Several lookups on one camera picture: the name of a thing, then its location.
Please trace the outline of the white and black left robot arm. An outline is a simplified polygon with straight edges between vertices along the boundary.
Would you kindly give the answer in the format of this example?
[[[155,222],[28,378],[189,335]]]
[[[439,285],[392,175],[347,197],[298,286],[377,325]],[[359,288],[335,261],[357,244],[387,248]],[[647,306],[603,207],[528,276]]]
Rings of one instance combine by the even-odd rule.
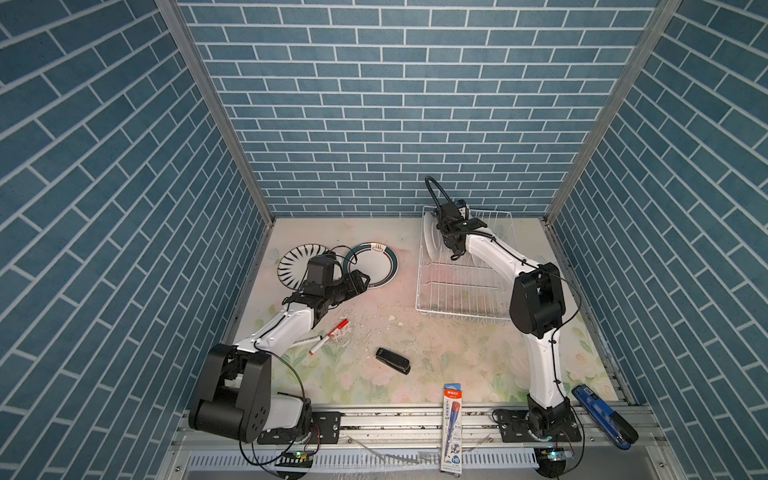
[[[189,407],[189,427],[242,443],[272,432],[283,442],[309,433],[311,400],[272,389],[272,363],[328,311],[365,293],[370,276],[354,270],[335,276],[336,260],[321,254],[308,261],[299,289],[260,330],[235,344],[217,344],[203,363]]]

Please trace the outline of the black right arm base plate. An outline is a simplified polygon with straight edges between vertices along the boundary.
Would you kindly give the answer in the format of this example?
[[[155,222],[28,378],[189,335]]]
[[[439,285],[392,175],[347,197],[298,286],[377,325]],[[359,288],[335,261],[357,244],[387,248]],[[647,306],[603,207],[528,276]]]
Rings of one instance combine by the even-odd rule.
[[[576,442],[583,438],[582,428],[573,413],[569,413],[563,423],[545,434],[532,432],[528,422],[528,412],[525,410],[494,409],[491,419],[497,425],[504,443],[544,443],[555,440]]]

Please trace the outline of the blue striped white plate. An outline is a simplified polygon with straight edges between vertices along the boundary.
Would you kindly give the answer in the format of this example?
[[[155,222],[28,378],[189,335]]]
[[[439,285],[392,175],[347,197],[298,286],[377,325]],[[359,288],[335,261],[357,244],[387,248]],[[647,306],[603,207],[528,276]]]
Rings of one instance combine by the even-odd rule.
[[[278,280],[283,286],[293,291],[298,290],[305,279],[309,260],[327,251],[327,247],[315,243],[302,244],[290,249],[277,264]]]

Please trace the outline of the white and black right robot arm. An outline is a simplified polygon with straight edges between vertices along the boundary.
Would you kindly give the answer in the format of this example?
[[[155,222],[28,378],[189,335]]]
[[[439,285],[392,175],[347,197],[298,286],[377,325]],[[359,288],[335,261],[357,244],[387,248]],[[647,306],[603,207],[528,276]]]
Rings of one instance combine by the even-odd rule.
[[[566,300],[558,267],[551,262],[533,263],[455,202],[425,213],[423,232],[432,257],[441,247],[451,253],[452,260],[469,254],[510,283],[509,317],[524,336],[531,371],[528,429],[540,439],[556,435],[572,417],[562,386],[559,347]]]

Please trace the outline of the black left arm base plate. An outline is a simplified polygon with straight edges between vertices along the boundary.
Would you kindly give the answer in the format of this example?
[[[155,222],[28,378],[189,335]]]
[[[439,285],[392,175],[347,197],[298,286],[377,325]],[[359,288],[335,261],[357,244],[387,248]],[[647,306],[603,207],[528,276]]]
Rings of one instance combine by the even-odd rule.
[[[298,424],[290,428],[265,429],[258,437],[259,445],[337,444],[341,428],[341,413],[320,411],[305,413]]]

